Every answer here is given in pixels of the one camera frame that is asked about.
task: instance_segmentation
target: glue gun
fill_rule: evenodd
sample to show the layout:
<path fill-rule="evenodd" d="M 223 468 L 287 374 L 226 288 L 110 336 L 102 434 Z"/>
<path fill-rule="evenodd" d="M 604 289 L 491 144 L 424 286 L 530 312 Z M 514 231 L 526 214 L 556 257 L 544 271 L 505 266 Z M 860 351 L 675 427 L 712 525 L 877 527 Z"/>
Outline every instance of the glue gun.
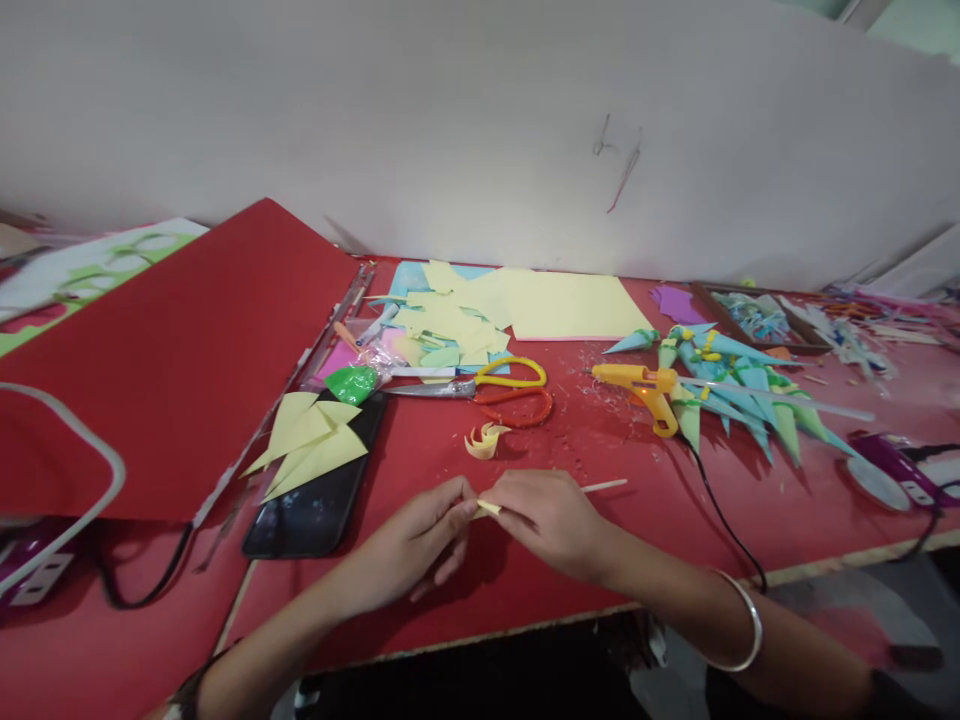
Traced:
<path fill-rule="evenodd" d="M 653 431 L 660 437 L 677 434 L 677 418 L 664 397 L 677 384 L 677 371 L 670 368 L 650 370 L 643 365 L 594 365 L 590 371 L 600 382 L 625 387 L 633 395 L 630 402 L 646 405 L 653 415 Z"/>

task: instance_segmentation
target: silver bangle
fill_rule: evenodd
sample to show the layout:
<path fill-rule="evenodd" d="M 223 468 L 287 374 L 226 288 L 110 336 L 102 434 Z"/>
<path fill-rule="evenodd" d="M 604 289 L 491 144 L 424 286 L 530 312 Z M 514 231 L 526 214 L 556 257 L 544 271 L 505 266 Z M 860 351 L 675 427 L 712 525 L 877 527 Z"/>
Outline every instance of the silver bangle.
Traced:
<path fill-rule="evenodd" d="M 707 665 L 715 667 L 717 670 L 721 670 L 726 673 L 743 672 L 753 665 L 754 661 L 757 659 L 757 655 L 760 654 L 760 646 L 763 645 L 763 624 L 760 622 L 760 613 L 757 612 L 757 606 L 753 604 L 753 600 L 747 594 L 747 591 L 740 587 L 740 583 L 722 570 L 714 570 L 713 572 L 733 585 L 737 589 L 737 592 L 740 593 L 740 597 L 743 598 L 743 602 L 746 603 L 747 610 L 750 611 L 750 619 L 753 620 L 753 649 L 750 650 L 750 654 L 747 656 L 747 659 L 739 665 L 720 665 L 710 660 L 703 653 L 700 653 L 700 657 L 706 661 Z"/>

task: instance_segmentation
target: red tabletop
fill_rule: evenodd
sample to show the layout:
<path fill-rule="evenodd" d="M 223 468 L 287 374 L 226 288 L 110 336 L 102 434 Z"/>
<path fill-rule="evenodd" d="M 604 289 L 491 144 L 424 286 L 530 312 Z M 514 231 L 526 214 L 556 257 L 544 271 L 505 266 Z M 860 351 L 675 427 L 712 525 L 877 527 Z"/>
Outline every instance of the red tabletop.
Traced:
<path fill-rule="evenodd" d="M 387 292 L 395 267 L 395 260 L 379 263 L 372 294 Z M 653 325 L 661 333 L 669 330 L 672 321 L 660 315 L 648 294 L 656 283 L 628 279 L 624 285 Z M 647 411 L 628 404 L 620 388 L 597 384 L 582 372 L 599 362 L 655 367 L 655 353 L 602 356 L 605 347 L 511 340 L 514 354 L 531 357 L 546 369 L 556 408 L 542 427 L 503 436 L 497 457 L 488 462 L 475 460 L 463 448 L 462 436 L 485 422 L 476 406 L 457 400 L 392 399 L 339 556 L 356 547 L 413 494 L 454 475 L 466 475 L 482 491 L 509 468 L 561 468 L 581 485 L 628 478 L 623 487 L 591 496 L 603 515 L 690 562 L 739 576 L 751 574 L 720 525 L 684 448 L 654 435 Z M 943 406 L 940 390 L 956 377 L 960 360 L 929 346 L 891 348 L 889 357 L 901 370 L 901 377 L 889 383 L 889 399 L 882 399 L 870 385 L 848 385 L 846 381 L 857 376 L 833 356 L 824 357 L 823 367 L 807 368 L 793 377 L 815 398 L 877 413 L 877 421 L 869 426 L 824 415 L 828 427 L 841 436 L 865 427 L 908 435 L 921 443 L 955 440 L 958 420 Z M 804 374 L 815 374 L 829 385 L 810 382 Z M 843 455 L 837 450 L 803 437 L 802 469 L 793 468 L 779 445 L 770 468 L 745 428 L 734 423 L 727 438 L 719 420 L 703 415 L 703 461 L 717 499 L 768 572 L 915 538 L 927 524 L 925 513 L 886 512 L 852 490 L 838 469 Z M 957 528 L 960 513 L 948 512 L 940 531 Z M 339 556 L 258 563 L 229 640 L 255 629 L 322 577 Z M 319 649 L 314 666 L 340 667 L 597 615 L 628 604 L 626 598 L 561 577 L 495 522 L 481 520 L 473 523 L 463 568 L 447 586 L 417 605 L 401 601 L 339 628 Z"/>
<path fill-rule="evenodd" d="M 203 665 L 248 566 L 240 542 L 253 521 L 253 507 L 240 511 L 206 572 L 193 570 L 206 559 L 242 485 L 234 483 L 217 502 L 195 534 L 181 572 L 153 605 L 112 609 L 93 563 L 81 557 L 44 604 L 5 622 L 0 627 L 3 716 L 141 717 Z M 101 546 L 117 566 L 124 597 L 139 599 L 160 579 L 183 526 L 107 522 Z"/>

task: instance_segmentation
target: scissors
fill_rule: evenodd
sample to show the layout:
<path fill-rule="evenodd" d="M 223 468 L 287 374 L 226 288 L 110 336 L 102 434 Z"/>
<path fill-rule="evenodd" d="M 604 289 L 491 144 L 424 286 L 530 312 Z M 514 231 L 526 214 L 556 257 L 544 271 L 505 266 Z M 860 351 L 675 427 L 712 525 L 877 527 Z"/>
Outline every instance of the scissors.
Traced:
<path fill-rule="evenodd" d="M 537 373 L 537 379 L 516 380 L 514 378 L 498 377 L 489 374 L 502 365 L 526 365 Z M 487 417 L 495 420 L 499 424 L 511 428 L 528 428 L 535 427 L 542 423 L 550 416 L 550 411 L 553 410 L 553 396 L 543 387 L 546 384 L 547 374 L 540 365 L 530 358 L 511 356 L 494 360 L 489 365 L 482 367 L 477 371 L 473 380 L 446 383 L 444 385 L 404 385 L 403 387 L 386 388 L 382 392 L 393 395 L 410 395 L 413 397 L 472 398 Z M 492 395 L 483 395 L 479 392 L 481 385 L 500 385 L 513 388 L 513 390 Z M 505 417 L 502 413 L 489 407 L 529 395 L 540 395 L 543 397 L 543 408 L 532 418 Z"/>

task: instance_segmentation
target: yellow scissors handle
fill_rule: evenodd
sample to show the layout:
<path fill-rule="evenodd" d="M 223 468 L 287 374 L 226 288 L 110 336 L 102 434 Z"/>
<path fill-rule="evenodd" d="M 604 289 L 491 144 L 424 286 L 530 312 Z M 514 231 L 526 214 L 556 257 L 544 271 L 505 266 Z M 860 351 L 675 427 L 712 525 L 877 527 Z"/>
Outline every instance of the yellow scissors handle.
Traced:
<path fill-rule="evenodd" d="M 526 365 L 528 368 L 532 369 L 537 373 L 536 380 L 515 380 L 514 378 L 500 377 L 498 375 L 488 375 L 487 373 L 493 372 L 501 365 Z M 506 357 L 500 358 L 499 360 L 494 360 L 489 365 L 480 368 L 477 372 L 474 382 L 477 385 L 503 385 L 504 387 L 543 387 L 547 384 L 547 374 L 543 371 L 543 368 L 540 367 L 530 358 L 521 358 L 521 357 Z"/>

